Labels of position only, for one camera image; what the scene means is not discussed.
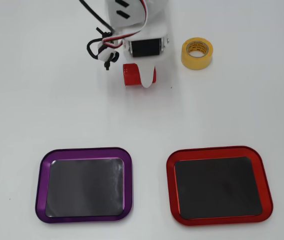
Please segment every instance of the white background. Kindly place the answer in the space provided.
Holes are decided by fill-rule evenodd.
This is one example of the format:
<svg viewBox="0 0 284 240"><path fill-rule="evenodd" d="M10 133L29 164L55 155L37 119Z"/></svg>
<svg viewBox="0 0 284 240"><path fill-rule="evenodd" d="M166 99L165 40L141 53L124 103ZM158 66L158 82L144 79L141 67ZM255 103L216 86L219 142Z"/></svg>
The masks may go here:
<svg viewBox="0 0 284 240"><path fill-rule="evenodd" d="M88 0L105 16L104 1ZM86 52L100 24L78 0L0 0L0 240L284 239L284 0L171 0L172 58L150 89L125 88ZM214 46L186 69L182 44ZM166 161L179 149L245 145L263 158L265 222L184 227L169 207ZM54 149L122 147L134 207L113 223L49 225L35 214L39 166Z"/></svg>

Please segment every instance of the cable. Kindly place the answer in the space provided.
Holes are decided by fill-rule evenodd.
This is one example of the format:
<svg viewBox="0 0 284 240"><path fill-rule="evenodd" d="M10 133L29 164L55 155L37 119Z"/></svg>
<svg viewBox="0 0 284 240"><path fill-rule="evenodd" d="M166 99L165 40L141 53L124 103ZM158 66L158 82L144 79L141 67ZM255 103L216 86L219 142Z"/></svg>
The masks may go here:
<svg viewBox="0 0 284 240"><path fill-rule="evenodd" d="M111 31L112 33L115 32L115 30L107 22L105 22L100 16L98 16L98 14L94 12L94 10L92 10L84 0L80 0L80 2L101 24L107 27L109 31Z"/></svg>
<svg viewBox="0 0 284 240"><path fill-rule="evenodd" d="M119 48L120 46L123 45L123 41L121 41L118 45L114 45L112 43L109 43L109 42L113 42L113 41L116 41L116 40L122 40L124 38L128 38L128 37L131 37L137 33L139 33L141 30L143 30L143 28L147 25L147 21L148 21L148 7L147 7L147 4L145 2L145 0L140 0L141 4L143 5L144 7L144 10L145 10L145 23L144 25L138 30L138 31L135 31L135 32L132 32L132 33L129 33L129 34L126 34L126 35L118 35L118 36L112 36L112 37L106 37L103 39L103 44L110 47L110 48L113 48L113 49L117 49Z"/></svg>

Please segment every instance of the black cable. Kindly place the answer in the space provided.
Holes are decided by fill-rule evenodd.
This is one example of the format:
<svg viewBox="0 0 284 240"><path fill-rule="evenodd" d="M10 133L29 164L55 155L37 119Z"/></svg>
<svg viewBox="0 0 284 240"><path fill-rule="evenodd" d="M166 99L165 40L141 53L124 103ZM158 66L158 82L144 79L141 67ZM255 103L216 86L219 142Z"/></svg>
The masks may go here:
<svg viewBox="0 0 284 240"><path fill-rule="evenodd" d="M100 42L101 40L103 40L103 39L102 39L102 38L94 39L94 40L91 40L91 41L87 44L87 51L88 51L88 53L91 55L91 57L92 57L93 59L98 60L98 56L95 55L95 54L92 52L92 50L91 50L91 45L92 45L93 43L98 43L98 42Z"/></svg>
<svg viewBox="0 0 284 240"><path fill-rule="evenodd" d="M80 0L80 2L101 24L107 27L112 33L115 32L115 30L107 22L105 22L100 16L98 16L98 14L94 12L94 10L92 10L84 0Z"/></svg>

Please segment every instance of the roll of tape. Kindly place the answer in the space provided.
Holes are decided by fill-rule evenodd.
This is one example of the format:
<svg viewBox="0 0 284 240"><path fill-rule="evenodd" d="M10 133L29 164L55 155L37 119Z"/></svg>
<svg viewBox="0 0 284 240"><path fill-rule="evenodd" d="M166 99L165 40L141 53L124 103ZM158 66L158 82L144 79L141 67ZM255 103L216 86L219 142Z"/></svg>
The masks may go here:
<svg viewBox="0 0 284 240"><path fill-rule="evenodd" d="M204 56L192 56L191 52L201 52ZM182 63L188 69L201 70L208 67L212 61L213 45L200 37L195 37L187 40L182 48Z"/></svg>

